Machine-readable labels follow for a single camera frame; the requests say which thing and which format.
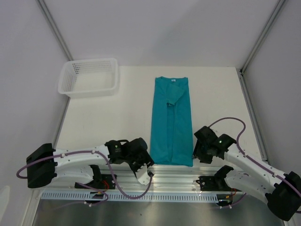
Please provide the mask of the right aluminium frame post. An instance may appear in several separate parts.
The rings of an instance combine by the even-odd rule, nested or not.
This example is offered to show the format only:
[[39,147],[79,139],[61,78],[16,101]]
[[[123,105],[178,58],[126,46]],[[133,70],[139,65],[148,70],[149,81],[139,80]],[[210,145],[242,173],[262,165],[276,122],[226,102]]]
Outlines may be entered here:
[[258,38],[256,39],[251,51],[249,52],[246,60],[244,61],[241,69],[240,74],[244,75],[247,71],[248,67],[250,66],[251,62],[255,58],[256,54],[260,50],[261,46],[265,42],[265,39],[269,35],[272,27],[276,23],[278,17],[280,16],[281,12],[283,11],[285,5],[287,4],[288,0],[278,0],[275,7],[273,8],[270,16],[268,17],[267,22],[265,23],[262,31],[260,32]]

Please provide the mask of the left aluminium frame post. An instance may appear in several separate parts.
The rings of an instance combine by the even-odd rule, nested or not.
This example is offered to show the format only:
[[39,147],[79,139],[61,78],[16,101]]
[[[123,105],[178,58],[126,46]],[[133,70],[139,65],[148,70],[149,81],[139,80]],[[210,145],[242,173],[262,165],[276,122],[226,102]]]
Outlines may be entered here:
[[52,16],[52,13],[50,12],[46,2],[44,0],[36,0],[35,1],[45,19],[45,21],[47,22],[54,38],[56,39],[56,42],[61,50],[61,52],[63,53],[63,55],[65,56],[65,58],[68,61],[73,61],[74,58],[63,38],[63,35],[61,34],[61,31],[58,27],[58,25],[55,22],[54,17]]

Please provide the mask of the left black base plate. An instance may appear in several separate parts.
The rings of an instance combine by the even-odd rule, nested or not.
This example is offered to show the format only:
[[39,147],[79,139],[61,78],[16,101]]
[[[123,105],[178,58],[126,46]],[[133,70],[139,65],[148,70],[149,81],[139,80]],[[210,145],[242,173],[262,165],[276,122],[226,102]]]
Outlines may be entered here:
[[92,188],[102,189],[102,190],[109,190],[109,189],[114,190],[116,187],[111,174],[102,174],[101,179],[93,179],[91,182],[87,183],[86,185]]

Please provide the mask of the aluminium mounting rail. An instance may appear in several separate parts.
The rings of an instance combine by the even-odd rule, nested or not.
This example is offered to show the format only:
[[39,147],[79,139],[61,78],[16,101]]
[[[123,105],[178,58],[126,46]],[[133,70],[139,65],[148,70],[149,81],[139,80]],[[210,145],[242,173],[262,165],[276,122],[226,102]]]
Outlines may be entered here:
[[201,191],[196,180],[200,176],[216,176],[224,178],[226,184],[240,192],[239,184],[246,185],[246,181],[251,178],[250,174],[241,170],[233,169],[230,166],[217,167],[172,167],[154,166],[151,172],[154,174],[152,181],[147,185],[142,185],[134,176],[132,170],[126,165],[114,165],[113,171],[108,166],[97,166],[95,170],[90,166],[81,168],[70,168],[55,173],[49,183],[43,185],[38,183],[36,189],[82,189],[83,184],[91,182],[93,179],[101,179],[102,174],[111,174],[116,185],[115,190],[121,187],[124,191],[143,191],[149,188],[154,192],[182,192]]

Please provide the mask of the right aluminium side rail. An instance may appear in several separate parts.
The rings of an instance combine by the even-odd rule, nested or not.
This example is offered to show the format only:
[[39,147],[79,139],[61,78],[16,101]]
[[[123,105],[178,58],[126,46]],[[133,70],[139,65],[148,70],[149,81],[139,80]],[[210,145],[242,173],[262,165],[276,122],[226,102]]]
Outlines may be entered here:
[[266,148],[266,144],[264,142],[264,138],[263,138],[263,135],[262,135],[262,132],[261,132],[256,114],[255,114],[255,110],[254,110],[254,107],[253,107],[253,103],[251,101],[250,93],[249,93],[248,88],[247,88],[245,77],[239,69],[237,69],[237,73],[238,73],[238,79],[239,79],[239,82],[240,82],[240,86],[241,86],[241,89],[242,89],[242,92],[243,92],[243,95],[244,95],[244,99],[245,99],[245,102],[246,102],[246,106],[247,106],[247,109],[248,109],[251,124],[252,124],[252,127],[253,127],[253,131],[254,131],[254,134],[255,134],[255,138],[256,138],[256,141],[257,141],[257,145],[259,147],[259,151],[260,151],[260,154],[261,154],[261,159],[266,163],[270,163],[267,148]]

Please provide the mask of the aluminium frame post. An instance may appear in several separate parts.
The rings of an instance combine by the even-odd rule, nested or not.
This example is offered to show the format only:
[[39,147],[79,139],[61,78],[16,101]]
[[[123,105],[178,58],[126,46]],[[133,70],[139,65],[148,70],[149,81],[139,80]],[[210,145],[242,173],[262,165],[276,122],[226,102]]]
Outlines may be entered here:
[[265,42],[265,39],[269,35],[272,27],[276,23],[278,17],[280,16],[281,12],[283,11],[285,5],[287,4],[288,0],[278,0],[275,7],[273,8],[270,16],[268,17],[267,22],[265,23],[262,31],[260,32],[258,38],[256,39],[251,51],[249,52],[246,60],[244,61],[241,69],[240,74],[244,75],[247,71],[248,67],[250,66],[251,62],[255,58],[256,54],[260,50],[261,46]]
[[68,61],[73,61],[74,58],[63,38],[63,35],[61,34],[61,31],[58,27],[58,25],[55,22],[54,17],[52,16],[52,13],[50,12],[46,2],[44,0],[36,0],[35,1],[45,19],[45,21],[47,22],[54,38],[56,39],[56,42],[61,50],[61,52],[63,53],[63,55],[65,56],[65,58]]

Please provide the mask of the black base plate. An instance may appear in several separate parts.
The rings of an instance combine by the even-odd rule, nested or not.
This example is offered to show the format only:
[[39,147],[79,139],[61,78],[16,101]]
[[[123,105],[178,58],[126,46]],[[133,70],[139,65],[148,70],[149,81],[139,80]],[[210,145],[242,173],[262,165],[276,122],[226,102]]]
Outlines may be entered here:
[[93,179],[91,182],[87,183],[86,185],[92,188],[102,189],[102,190],[109,190],[109,189],[114,190],[116,187],[111,174],[102,174],[101,179]]
[[225,191],[230,192],[230,188],[224,178],[216,176],[200,176],[196,180],[196,183],[199,184],[201,191]]

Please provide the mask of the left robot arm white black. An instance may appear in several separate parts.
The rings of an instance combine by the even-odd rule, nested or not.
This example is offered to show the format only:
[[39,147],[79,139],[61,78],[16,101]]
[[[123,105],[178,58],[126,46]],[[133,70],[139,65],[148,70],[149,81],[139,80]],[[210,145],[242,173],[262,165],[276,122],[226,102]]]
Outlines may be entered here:
[[82,150],[54,149],[51,143],[42,144],[26,159],[28,188],[73,186],[85,184],[103,188],[117,176],[101,174],[101,166],[126,163],[137,181],[148,185],[153,173],[148,170],[154,161],[143,138],[110,140],[103,145]]

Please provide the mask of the white perforated plastic basket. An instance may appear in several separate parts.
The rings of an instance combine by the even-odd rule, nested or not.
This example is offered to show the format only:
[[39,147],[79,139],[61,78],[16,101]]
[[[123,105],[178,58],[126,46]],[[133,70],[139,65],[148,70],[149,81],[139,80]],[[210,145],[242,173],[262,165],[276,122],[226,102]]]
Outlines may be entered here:
[[58,92],[70,98],[106,97],[115,95],[119,84],[115,58],[75,60],[63,65]]

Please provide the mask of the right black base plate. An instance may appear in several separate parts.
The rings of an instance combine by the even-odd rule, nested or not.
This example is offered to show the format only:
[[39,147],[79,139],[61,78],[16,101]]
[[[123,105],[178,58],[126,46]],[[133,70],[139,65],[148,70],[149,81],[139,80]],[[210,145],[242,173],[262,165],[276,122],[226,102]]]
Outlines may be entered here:
[[199,184],[201,191],[225,191],[230,192],[230,188],[224,178],[216,176],[200,176],[196,180],[196,183]]

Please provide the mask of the teal t shirt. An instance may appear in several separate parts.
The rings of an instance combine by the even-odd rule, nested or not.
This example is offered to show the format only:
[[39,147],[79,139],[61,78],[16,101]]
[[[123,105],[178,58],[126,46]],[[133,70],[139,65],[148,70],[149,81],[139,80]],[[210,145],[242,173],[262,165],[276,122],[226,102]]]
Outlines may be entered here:
[[157,77],[152,106],[150,155],[156,164],[193,166],[189,79]]

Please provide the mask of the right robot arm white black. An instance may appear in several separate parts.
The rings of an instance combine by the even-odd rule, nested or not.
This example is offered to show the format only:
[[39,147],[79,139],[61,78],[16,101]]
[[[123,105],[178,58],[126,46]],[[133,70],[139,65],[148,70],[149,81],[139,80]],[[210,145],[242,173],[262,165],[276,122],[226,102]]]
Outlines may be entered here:
[[237,189],[268,206],[279,219],[289,221],[301,207],[301,177],[285,173],[257,160],[240,149],[238,141],[229,135],[219,137],[207,126],[195,132],[197,138],[193,157],[210,164],[214,157],[239,167],[224,165],[213,176],[200,176],[196,182],[201,191]]

